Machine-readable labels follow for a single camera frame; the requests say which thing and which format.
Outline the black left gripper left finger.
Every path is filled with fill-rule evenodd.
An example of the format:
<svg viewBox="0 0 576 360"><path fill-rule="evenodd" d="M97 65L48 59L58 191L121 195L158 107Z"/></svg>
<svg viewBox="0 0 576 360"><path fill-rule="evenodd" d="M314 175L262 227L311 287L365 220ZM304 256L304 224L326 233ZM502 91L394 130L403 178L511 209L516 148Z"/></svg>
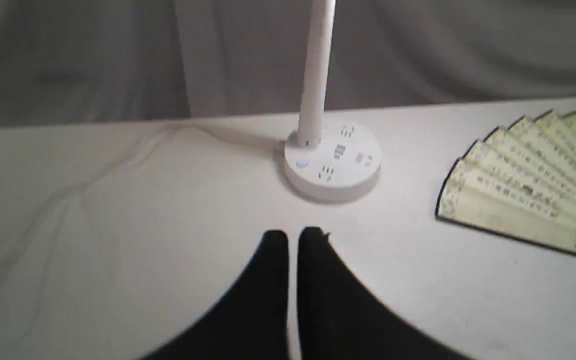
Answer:
<svg viewBox="0 0 576 360"><path fill-rule="evenodd" d="M192 326L146 360L288 360L290 249L267 230L228 291Z"/></svg>

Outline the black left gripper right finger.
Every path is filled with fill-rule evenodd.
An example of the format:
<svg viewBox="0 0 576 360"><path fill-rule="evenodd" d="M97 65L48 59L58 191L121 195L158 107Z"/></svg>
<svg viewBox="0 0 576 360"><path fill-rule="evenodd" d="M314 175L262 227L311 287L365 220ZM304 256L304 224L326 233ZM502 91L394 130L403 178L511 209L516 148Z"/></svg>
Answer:
<svg viewBox="0 0 576 360"><path fill-rule="evenodd" d="M464 360L391 312L330 244L320 227L298 240L297 321L304 360Z"/></svg>

